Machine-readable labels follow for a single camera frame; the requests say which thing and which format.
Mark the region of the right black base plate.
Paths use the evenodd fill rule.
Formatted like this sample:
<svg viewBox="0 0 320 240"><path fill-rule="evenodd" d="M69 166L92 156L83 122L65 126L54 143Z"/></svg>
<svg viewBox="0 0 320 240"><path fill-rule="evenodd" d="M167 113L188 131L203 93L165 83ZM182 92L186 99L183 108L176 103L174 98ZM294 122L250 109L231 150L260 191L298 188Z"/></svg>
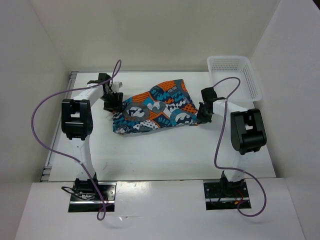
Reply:
<svg viewBox="0 0 320 240"><path fill-rule="evenodd" d="M251 209L247 184L242 181L238 186L226 187L218 180L203 183L205 206L211 210Z"/></svg>

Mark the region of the white perforated plastic basket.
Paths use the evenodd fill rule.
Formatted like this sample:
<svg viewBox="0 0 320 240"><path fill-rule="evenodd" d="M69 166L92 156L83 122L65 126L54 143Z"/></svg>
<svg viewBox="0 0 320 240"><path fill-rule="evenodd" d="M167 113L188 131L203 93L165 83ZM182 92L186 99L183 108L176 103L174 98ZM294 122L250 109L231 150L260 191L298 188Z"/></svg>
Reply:
<svg viewBox="0 0 320 240"><path fill-rule="evenodd" d="M245 56L223 55L207 58L210 79L219 97L235 92L229 100L235 103L258 102L262 99L255 71Z"/></svg>

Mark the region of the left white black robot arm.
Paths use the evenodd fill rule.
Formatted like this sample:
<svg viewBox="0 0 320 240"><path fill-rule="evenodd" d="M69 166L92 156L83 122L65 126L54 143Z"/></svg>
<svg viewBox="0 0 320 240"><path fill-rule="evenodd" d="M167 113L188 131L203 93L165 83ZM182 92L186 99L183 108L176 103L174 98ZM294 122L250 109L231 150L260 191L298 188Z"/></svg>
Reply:
<svg viewBox="0 0 320 240"><path fill-rule="evenodd" d="M97 100L102 100L104 110L120 110L124 95L120 92L122 86L121 82L114 82L108 74L99 73L97 80L90 80L78 95L61 103L61 130L70 140L77 164L72 191L79 199L94 200L100 194L90 150L90 135L94 128L91 107Z"/></svg>

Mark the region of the colourful patterned shorts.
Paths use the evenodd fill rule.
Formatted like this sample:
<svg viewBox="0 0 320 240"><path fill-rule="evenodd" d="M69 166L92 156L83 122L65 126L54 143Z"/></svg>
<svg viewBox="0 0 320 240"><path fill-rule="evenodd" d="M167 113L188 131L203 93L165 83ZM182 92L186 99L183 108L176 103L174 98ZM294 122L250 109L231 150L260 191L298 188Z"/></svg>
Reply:
<svg viewBox="0 0 320 240"><path fill-rule="evenodd" d="M197 113L184 80L169 80L124 100L120 110L113 113L112 130L126 135L196 126Z"/></svg>

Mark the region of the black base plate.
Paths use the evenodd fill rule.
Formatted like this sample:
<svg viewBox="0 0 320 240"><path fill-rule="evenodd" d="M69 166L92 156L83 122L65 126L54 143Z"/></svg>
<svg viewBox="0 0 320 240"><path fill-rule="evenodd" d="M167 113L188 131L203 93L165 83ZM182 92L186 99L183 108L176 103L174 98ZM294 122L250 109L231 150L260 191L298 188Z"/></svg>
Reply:
<svg viewBox="0 0 320 240"><path fill-rule="evenodd" d="M218 180L203 183L205 206L211 210L251 209L247 184L242 181L238 186L226 187Z"/></svg>
<svg viewBox="0 0 320 240"><path fill-rule="evenodd" d="M115 182L101 182L98 188L106 204L106 212L115 211L117 184ZM103 202L98 193L75 190L75 187L64 187L70 193L69 213L102 213Z"/></svg>

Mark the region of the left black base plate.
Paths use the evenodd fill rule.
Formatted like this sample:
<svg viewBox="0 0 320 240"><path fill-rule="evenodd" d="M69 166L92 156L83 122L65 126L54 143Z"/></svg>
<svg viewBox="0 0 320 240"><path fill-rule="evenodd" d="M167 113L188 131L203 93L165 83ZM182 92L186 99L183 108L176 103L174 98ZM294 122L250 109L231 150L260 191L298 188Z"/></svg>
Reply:
<svg viewBox="0 0 320 240"><path fill-rule="evenodd" d="M98 188L106 204L106 212L115 211L117 184L115 182L101 182ZM69 213L102 213L103 202L98 193L75 190L75 187L64 187L70 193Z"/></svg>

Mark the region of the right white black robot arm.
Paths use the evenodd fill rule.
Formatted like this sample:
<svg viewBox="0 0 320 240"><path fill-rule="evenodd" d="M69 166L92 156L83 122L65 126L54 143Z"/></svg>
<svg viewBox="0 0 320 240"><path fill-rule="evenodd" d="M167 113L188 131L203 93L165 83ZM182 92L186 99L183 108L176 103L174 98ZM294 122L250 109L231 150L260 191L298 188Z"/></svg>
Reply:
<svg viewBox="0 0 320 240"><path fill-rule="evenodd" d="M267 143L267 136L262 115L257 108L246 108L232 102L226 102L224 97L218 97L213 87L201 90L202 102L199 103L196 115L199 124L212 121L213 115L224 116L227 107L226 123L230 126L230 142L236 151L227 169L224 169L219 184L219 191L225 197L230 197L244 184L245 162L254 158L254 153Z"/></svg>

